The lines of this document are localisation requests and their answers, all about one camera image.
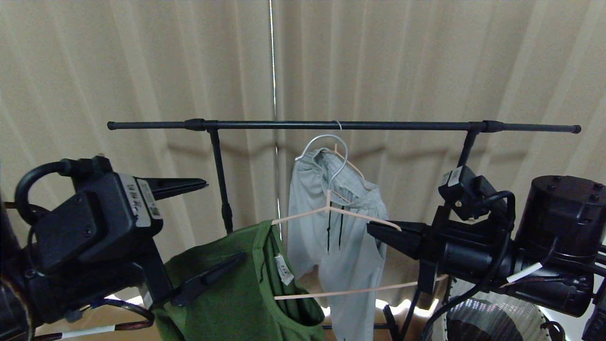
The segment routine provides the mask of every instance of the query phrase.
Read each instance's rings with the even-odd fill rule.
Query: clothes rack
[[[499,121],[472,121],[472,122],[397,122],[397,121],[219,121],[192,118],[186,121],[167,122],[108,122],[107,128],[118,129],[187,129],[198,132],[208,132],[213,146],[213,156],[217,168],[219,192],[221,194],[221,216],[227,233],[233,232],[231,206],[227,197],[227,185],[223,159],[221,157],[221,143],[219,129],[296,129],[296,130],[438,130],[438,131],[466,131],[465,142],[459,156],[457,167],[464,165],[469,153],[480,133],[495,133],[502,131],[524,132],[568,132],[579,133],[581,126],[558,124],[523,124],[503,123]]]

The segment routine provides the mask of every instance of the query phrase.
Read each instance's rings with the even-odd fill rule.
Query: horizontal metal bar
[[[503,130],[537,132],[581,131],[580,126],[552,124],[507,124],[497,121],[482,122],[390,122],[390,121],[216,121],[195,118],[184,122],[108,122],[116,129],[332,129],[332,130],[462,130],[499,132]]]

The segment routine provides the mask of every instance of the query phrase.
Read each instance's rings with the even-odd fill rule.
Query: white clothing label
[[[450,180],[448,181],[448,186],[454,186],[459,183],[459,177],[461,176],[461,171],[463,170],[463,166],[457,167],[453,170],[450,175]]]
[[[143,203],[143,195],[141,195],[141,191],[135,182],[135,178],[128,174],[118,173],[118,175],[120,176],[122,187],[124,188],[124,192],[126,193],[128,202],[130,203],[130,208],[133,210],[133,214],[137,218],[135,226],[138,228],[151,226],[152,220],[150,219],[150,215],[147,213],[147,209]]]
[[[143,193],[143,199],[145,199],[145,203],[147,207],[150,209],[151,217],[154,219],[162,219],[160,215],[160,210],[156,206],[156,200],[153,198],[152,189],[147,181],[143,179],[137,179],[137,183],[139,183],[139,187],[141,188],[141,192]]]
[[[450,178],[450,173],[452,173],[452,172],[453,171],[451,170],[450,172],[447,172],[446,174],[444,174],[444,176],[442,176],[442,181],[440,181],[440,184],[438,185],[438,187],[442,187],[448,183],[448,178]]]
[[[286,265],[286,261],[284,260],[284,257],[282,256],[282,254],[278,254],[274,258],[276,259],[276,267],[278,268],[278,274],[280,274],[282,283],[284,283],[284,285],[289,285],[290,282],[292,282],[293,279],[295,279],[295,275],[293,275],[293,273],[290,272],[290,269]]]

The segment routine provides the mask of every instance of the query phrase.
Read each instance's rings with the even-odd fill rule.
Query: green tank top
[[[176,287],[242,251],[246,259],[192,304],[169,302],[153,311],[163,341],[324,340],[324,313],[316,300],[273,298],[307,291],[295,280],[282,282],[274,257],[281,254],[290,264],[270,220],[191,248],[168,261],[166,270]]]

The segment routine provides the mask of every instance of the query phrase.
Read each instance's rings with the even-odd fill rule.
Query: green shirt
[[[186,307],[170,302],[155,309],[164,341],[177,340],[324,340],[324,313],[314,299],[276,301],[275,295],[305,294],[294,280],[281,281],[275,256],[287,266],[277,229],[271,221],[234,231],[213,243],[196,246],[166,263],[177,287],[230,256],[246,259]]]

